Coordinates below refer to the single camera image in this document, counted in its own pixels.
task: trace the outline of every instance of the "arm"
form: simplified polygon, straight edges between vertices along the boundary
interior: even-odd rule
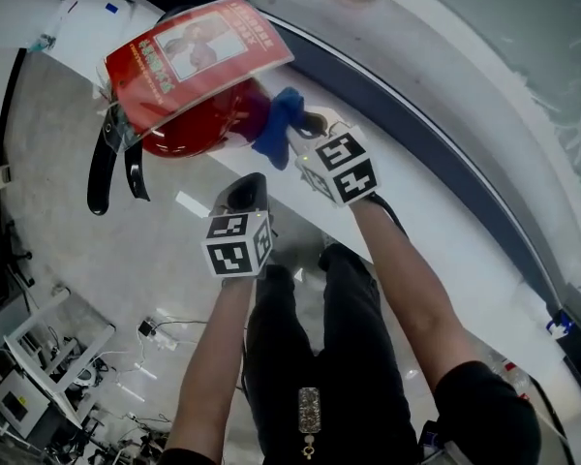
[[[378,205],[351,205],[381,281],[430,389],[451,369],[477,360],[445,289],[428,263]]]
[[[435,395],[440,432],[472,463],[535,464],[540,430],[533,407],[480,363],[435,272],[385,211],[352,204],[385,298]]]
[[[191,450],[221,462],[253,283],[233,279],[220,291],[185,372],[167,450]]]

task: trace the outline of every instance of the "ceiling light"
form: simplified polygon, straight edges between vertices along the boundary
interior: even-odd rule
[[[116,385],[119,386],[121,389],[123,389],[125,392],[128,392],[129,394],[131,394],[135,399],[140,400],[142,403],[144,403],[144,401],[146,401],[139,394],[135,394],[132,390],[128,389],[127,387],[124,387],[122,384],[116,383]]]
[[[163,308],[156,308],[155,310],[156,310],[156,311],[157,311],[157,313],[158,313],[159,315],[161,315],[162,317],[168,317],[168,318],[170,318],[170,317],[171,317],[170,313],[169,313],[167,310],[164,310]]]
[[[195,213],[198,217],[208,217],[211,210],[204,206],[199,201],[194,200],[188,194],[179,191],[176,194],[175,200],[187,208],[190,212]]]
[[[148,377],[150,377],[151,379],[154,379],[155,381],[157,381],[157,376],[155,374],[152,374],[151,372],[149,372],[148,370],[146,370],[144,367],[142,367],[139,363],[134,363],[134,367],[139,369],[143,374],[147,375]]]

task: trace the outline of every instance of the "black sleeve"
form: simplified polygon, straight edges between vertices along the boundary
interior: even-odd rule
[[[215,465],[213,460],[188,449],[166,449],[157,465]]]
[[[450,370],[437,384],[439,430],[474,465],[534,465],[540,427],[532,405],[479,361]]]

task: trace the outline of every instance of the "blue cloth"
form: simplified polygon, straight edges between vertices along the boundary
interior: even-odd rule
[[[269,159],[278,171],[289,163],[287,128],[303,124],[303,97],[294,88],[285,88],[271,101],[269,116],[262,134],[252,148]]]

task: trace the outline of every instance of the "tiled floor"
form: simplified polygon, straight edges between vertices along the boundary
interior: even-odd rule
[[[43,304],[56,283],[73,292],[51,324],[59,335],[75,335],[86,343],[103,325],[114,324],[115,336],[105,360],[119,371],[134,368],[140,359],[136,326],[157,308],[170,315],[206,320],[219,289],[201,258],[202,222],[175,202],[183,191],[205,205],[235,179],[233,173],[201,156],[163,160],[145,154],[144,174],[152,202],[133,199],[119,157],[111,188],[110,208],[95,216],[86,206],[86,184],[94,144],[102,123],[92,100],[92,87],[74,72],[42,54],[26,58],[17,84],[6,138],[15,182],[4,202],[23,243],[34,253],[30,267],[37,280],[33,296]],[[274,202],[276,246],[298,247],[314,261],[321,234],[292,211]],[[316,349],[322,346],[322,300],[303,284],[296,289],[297,311]],[[426,382],[409,343],[388,308],[384,307],[413,426],[437,416]],[[200,326],[174,326],[183,341],[195,341]],[[144,341],[144,366],[157,376],[125,372],[121,384],[141,395],[140,402],[115,385],[102,395],[101,404],[113,414],[104,419],[105,439],[116,440],[133,428],[124,416],[141,418],[160,413],[174,416],[181,379],[194,344],[175,352],[158,351]],[[229,422],[226,463],[254,463],[259,449],[245,398],[237,392]]]

